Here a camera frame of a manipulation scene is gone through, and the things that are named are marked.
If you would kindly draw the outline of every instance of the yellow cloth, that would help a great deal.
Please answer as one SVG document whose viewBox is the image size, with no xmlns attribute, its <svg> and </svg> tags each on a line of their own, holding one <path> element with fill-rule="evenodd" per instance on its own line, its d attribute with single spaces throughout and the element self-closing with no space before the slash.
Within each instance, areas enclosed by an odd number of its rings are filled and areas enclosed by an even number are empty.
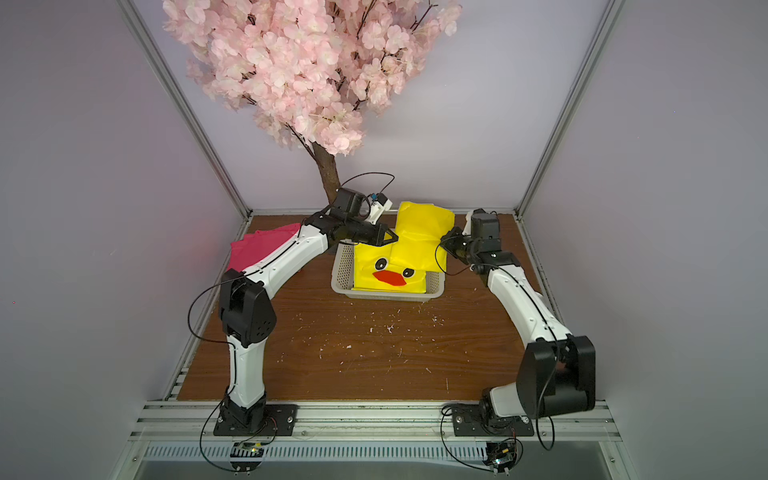
<svg viewBox="0 0 768 480">
<path fill-rule="evenodd" d="M 435 249 L 440 238 L 453 228 L 454 223 L 454 214 L 449 210 L 434 205 L 402 202 L 395 227 L 399 238 L 397 242 L 385 247 L 355 245 L 353 290 L 426 293 L 426 273 L 439 272 L 440 267 L 445 270 L 446 252 L 442 248 L 438 249 L 438 266 L 435 262 Z M 376 269 L 377 262 L 380 266 L 386 262 L 386 266 Z M 410 273 L 406 269 L 413 270 L 411 276 L 406 276 Z M 380 273 L 383 270 L 392 273 Z"/>
</svg>

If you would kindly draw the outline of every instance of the wooden board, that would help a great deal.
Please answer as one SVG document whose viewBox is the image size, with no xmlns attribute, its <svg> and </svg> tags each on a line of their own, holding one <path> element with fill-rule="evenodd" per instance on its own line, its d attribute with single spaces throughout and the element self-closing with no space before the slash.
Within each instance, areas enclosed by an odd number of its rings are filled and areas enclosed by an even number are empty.
<svg viewBox="0 0 768 480">
<path fill-rule="evenodd" d="M 301 221 L 254 217 L 249 233 Z M 457 217 L 457 225 L 464 217 Z M 499 215 L 502 243 L 540 291 L 512 215 Z M 330 287 L 323 254 L 273 299 L 277 326 L 266 342 L 270 400 L 478 400 L 486 387 L 514 382 L 524 347 L 500 302 L 467 270 L 447 276 L 427 303 L 353 300 Z M 449 257 L 448 271 L 464 265 Z M 224 339 L 214 310 L 205 337 Z M 219 400 L 229 382 L 227 346 L 201 343 L 179 400 Z"/>
</svg>

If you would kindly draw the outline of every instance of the red fabric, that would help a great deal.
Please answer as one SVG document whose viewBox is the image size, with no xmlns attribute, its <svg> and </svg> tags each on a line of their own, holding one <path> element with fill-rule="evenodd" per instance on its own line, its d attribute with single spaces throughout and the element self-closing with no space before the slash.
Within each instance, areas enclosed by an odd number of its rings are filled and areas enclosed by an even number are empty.
<svg viewBox="0 0 768 480">
<path fill-rule="evenodd" d="M 260 262 L 291 237 L 296 236 L 299 227 L 299 223 L 292 223 L 275 230 L 256 230 L 256 233 L 246 234 L 242 240 L 231 244 L 230 268 L 242 272 L 254 263 Z"/>
</svg>

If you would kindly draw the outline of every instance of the white basket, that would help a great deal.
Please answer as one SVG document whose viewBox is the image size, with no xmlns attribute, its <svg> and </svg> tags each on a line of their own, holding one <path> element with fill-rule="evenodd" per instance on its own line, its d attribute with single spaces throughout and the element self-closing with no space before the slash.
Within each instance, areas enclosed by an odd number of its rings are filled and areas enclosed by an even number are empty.
<svg viewBox="0 0 768 480">
<path fill-rule="evenodd" d="M 400 300 L 404 302 L 426 302 L 442 295 L 445 289 L 445 274 L 443 272 L 427 272 L 427 293 L 400 292 L 363 292 L 352 290 L 355 285 L 355 247 L 339 244 L 336 259 L 333 261 L 331 288 L 336 293 L 343 293 L 349 298 L 364 298 L 368 300 Z"/>
</svg>

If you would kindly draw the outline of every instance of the tree trunk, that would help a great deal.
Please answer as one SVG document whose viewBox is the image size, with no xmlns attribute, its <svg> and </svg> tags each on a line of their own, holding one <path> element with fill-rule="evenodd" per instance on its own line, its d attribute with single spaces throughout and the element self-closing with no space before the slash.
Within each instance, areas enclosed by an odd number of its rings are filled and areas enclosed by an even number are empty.
<svg viewBox="0 0 768 480">
<path fill-rule="evenodd" d="M 326 191 L 328 203 L 332 204 L 336 199 L 336 192 L 341 186 L 339 172 L 336 171 L 336 159 L 316 142 L 312 142 L 312 149 L 315 152 L 315 162 L 317 169 L 320 170 L 320 179 L 323 180 L 323 189 Z"/>
</svg>

